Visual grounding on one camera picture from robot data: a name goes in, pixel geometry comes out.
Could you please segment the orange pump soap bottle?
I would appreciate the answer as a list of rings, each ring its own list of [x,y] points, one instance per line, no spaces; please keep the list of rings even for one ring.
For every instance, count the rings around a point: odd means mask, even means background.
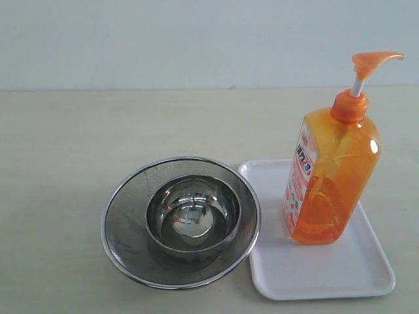
[[[367,117],[366,79],[399,52],[352,56],[355,81],[331,107],[304,116],[283,201],[291,239],[303,245],[334,243],[343,233],[381,153],[374,122]]]

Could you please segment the small stainless steel bowl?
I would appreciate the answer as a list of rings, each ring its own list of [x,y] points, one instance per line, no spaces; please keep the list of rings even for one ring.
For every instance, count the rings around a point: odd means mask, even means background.
[[[147,204],[147,231],[166,254],[208,259],[231,244],[242,217],[235,191],[207,175],[183,175],[159,186]]]

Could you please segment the steel mesh strainer basket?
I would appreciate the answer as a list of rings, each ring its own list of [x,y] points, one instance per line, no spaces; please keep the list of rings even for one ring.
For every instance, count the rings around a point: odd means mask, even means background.
[[[242,217],[231,244],[212,258],[185,260],[166,254],[147,231],[147,204],[159,186],[183,175],[227,183]],[[153,162],[127,177],[101,217],[101,241],[112,264],[142,285],[162,290],[204,287],[231,272],[251,252],[261,229],[261,208],[251,185],[231,167],[208,158],[178,156]]]

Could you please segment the white plastic tray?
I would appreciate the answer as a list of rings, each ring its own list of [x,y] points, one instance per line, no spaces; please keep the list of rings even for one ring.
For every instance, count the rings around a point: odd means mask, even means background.
[[[330,245],[301,245],[285,225],[282,205],[290,160],[253,160],[238,171],[255,190],[261,231],[249,255],[255,288],[271,300],[383,296],[395,275],[361,204]]]

